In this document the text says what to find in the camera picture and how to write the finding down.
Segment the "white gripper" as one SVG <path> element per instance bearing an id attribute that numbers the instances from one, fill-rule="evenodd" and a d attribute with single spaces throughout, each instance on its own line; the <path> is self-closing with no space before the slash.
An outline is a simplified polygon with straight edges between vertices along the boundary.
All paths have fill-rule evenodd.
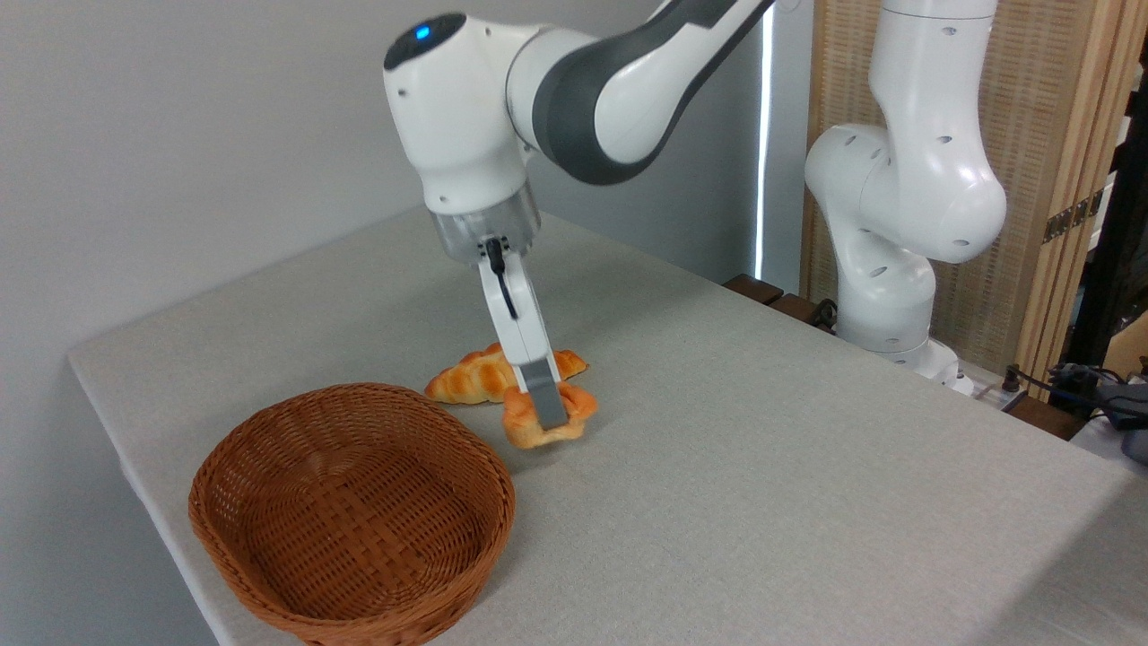
<path id="1" fill-rule="evenodd" d="M 533 283 L 517 255 L 505 255 L 503 274 L 496 274 L 491 260 L 479 265 L 484 303 L 499 335 L 501 351 L 512 365 L 520 365 L 520 376 L 534 404 L 543 430 L 566 425 L 552 349 Z"/>

